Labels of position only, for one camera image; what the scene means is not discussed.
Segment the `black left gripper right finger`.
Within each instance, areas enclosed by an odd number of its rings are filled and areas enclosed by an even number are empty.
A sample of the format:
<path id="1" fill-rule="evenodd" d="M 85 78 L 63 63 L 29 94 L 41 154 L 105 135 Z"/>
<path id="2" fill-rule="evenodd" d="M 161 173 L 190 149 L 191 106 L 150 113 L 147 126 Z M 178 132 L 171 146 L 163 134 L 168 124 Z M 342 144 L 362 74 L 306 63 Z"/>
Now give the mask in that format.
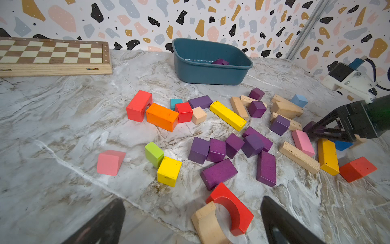
<path id="1" fill-rule="evenodd" d="M 269 196 L 263 198 L 261 214 L 270 244 L 324 243 Z"/>

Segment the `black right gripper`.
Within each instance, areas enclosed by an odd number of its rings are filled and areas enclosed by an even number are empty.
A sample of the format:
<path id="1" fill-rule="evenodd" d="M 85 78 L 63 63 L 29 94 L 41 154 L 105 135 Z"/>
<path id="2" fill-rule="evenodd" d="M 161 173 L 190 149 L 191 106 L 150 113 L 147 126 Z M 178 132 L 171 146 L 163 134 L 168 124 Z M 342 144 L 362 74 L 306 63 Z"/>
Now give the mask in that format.
<path id="1" fill-rule="evenodd" d="M 337 123 L 338 128 L 328 127 Z M 364 100 L 342 105 L 334 109 L 307 130 L 309 138 L 325 138 L 335 141 L 353 142 L 355 135 L 373 139 L 379 137 L 378 122 L 374 118 L 374 102 Z"/>

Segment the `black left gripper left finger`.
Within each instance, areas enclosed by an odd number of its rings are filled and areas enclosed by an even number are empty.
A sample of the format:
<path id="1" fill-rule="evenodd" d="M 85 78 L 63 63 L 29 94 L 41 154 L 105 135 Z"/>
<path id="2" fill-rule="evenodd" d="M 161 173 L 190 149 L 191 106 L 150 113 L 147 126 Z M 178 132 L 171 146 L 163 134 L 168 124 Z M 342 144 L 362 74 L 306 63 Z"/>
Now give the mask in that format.
<path id="1" fill-rule="evenodd" d="M 126 210 L 123 200 L 116 198 L 67 238 L 65 244 L 119 243 Z"/>

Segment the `dark purple triangular block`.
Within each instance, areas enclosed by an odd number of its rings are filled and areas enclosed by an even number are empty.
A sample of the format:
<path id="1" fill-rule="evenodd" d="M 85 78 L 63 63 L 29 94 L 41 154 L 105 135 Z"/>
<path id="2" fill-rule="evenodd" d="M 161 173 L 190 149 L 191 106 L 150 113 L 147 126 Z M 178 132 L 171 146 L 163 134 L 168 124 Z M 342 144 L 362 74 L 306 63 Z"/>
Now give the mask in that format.
<path id="1" fill-rule="evenodd" d="M 212 64 L 217 64 L 217 65 L 229 65 L 230 63 L 224 59 L 217 59 L 214 61 Z"/>

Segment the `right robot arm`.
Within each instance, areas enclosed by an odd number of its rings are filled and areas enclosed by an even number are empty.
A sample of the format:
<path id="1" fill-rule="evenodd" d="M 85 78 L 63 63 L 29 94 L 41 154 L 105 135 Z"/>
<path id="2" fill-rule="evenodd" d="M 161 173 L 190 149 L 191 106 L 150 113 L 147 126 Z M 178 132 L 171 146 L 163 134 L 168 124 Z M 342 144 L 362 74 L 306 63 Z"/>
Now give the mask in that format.
<path id="1" fill-rule="evenodd" d="M 372 103 L 361 100 L 342 105 L 311 126 L 307 133 L 310 138 L 352 143 L 357 136 L 379 138 L 389 129 L 390 97 L 387 95 Z"/>

